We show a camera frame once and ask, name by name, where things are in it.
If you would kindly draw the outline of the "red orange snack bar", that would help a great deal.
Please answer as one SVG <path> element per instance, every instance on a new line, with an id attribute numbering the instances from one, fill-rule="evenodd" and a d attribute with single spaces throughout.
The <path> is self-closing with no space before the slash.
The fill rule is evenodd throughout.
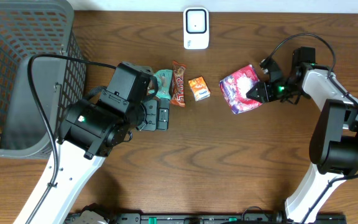
<path id="1" fill-rule="evenodd" d="M 172 84 L 170 92 L 172 94 L 171 104 L 185 107 L 185 95 L 184 95 L 184 76 L 186 71 L 186 65 L 173 61 L 172 69 Z"/>

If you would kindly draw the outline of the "teal snack wrapper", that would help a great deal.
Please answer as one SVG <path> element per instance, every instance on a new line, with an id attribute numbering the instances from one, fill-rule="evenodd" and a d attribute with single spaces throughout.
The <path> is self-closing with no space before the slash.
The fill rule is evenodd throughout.
<path id="1" fill-rule="evenodd" d="M 156 97 L 171 100 L 170 86 L 172 84 L 173 71 L 169 69 L 159 70 L 154 73 L 154 77 L 157 79 L 158 83 Z"/>

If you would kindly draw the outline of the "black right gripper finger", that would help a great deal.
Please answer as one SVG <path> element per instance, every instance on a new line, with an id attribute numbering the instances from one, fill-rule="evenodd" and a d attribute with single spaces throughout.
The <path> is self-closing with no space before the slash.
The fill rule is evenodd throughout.
<path id="1" fill-rule="evenodd" d="M 273 58 L 265 58 L 259 63 L 264 74 L 269 76 L 270 82 L 277 82 L 283 78 L 283 72 Z"/>
<path id="2" fill-rule="evenodd" d="M 247 93 L 246 97 L 259 103 L 267 103 L 269 96 L 264 82 L 257 82 Z"/>

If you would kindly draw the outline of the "small orange snack box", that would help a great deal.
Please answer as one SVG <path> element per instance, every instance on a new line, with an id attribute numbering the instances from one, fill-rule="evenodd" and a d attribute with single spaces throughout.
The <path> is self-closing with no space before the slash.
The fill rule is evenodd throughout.
<path id="1" fill-rule="evenodd" d="M 188 81 L 195 101 L 203 100 L 210 97 L 210 90 L 203 77 L 194 78 Z"/>

